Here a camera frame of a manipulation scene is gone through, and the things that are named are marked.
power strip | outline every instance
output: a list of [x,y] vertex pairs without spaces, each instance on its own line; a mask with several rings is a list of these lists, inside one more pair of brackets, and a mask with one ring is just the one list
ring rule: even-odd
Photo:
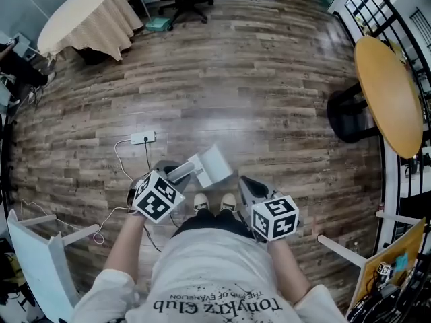
[[153,143],[154,141],[156,141],[156,133],[154,131],[146,131],[130,135],[130,143],[132,145],[140,145],[141,143]]

yellow tabletop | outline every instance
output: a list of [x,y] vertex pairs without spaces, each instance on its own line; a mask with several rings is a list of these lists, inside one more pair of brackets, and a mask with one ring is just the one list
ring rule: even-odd
[[356,73],[374,121],[394,152],[413,157],[422,142],[422,108],[409,73],[376,38],[362,37],[355,47]]

sleeve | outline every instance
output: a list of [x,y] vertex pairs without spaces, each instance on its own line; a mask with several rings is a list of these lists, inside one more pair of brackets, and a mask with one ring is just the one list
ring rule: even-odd
[[127,273],[105,269],[75,306],[70,323],[108,323],[124,318],[137,301],[135,283]]
[[347,322],[324,285],[313,287],[294,309],[304,323]]

forearm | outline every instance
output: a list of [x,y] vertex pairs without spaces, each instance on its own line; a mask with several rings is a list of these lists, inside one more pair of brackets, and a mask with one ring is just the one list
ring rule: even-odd
[[129,215],[110,251],[104,269],[116,269],[129,274],[137,282],[139,248],[145,224],[142,215]]
[[5,50],[0,52],[0,63],[2,60],[12,51],[12,49],[15,47],[14,44],[10,44]]
[[311,284],[300,270],[295,257],[285,239],[268,242],[278,288],[284,298],[293,304],[298,303],[311,289]]

chair base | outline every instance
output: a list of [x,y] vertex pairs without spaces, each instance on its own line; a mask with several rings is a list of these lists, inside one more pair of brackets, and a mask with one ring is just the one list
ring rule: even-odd
[[208,3],[208,5],[212,6],[214,4],[214,0],[175,1],[175,3],[170,3],[169,5],[159,7],[158,13],[159,15],[163,15],[164,10],[168,8],[177,10],[174,17],[170,21],[168,31],[173,30],[175,21],[180,15],[184,14],[187,11],[192,11],[199,15],[202,18],[202,23],[206,24],[208,22],[207,16],[200,9],[196,8],[196,5],[199,3]]

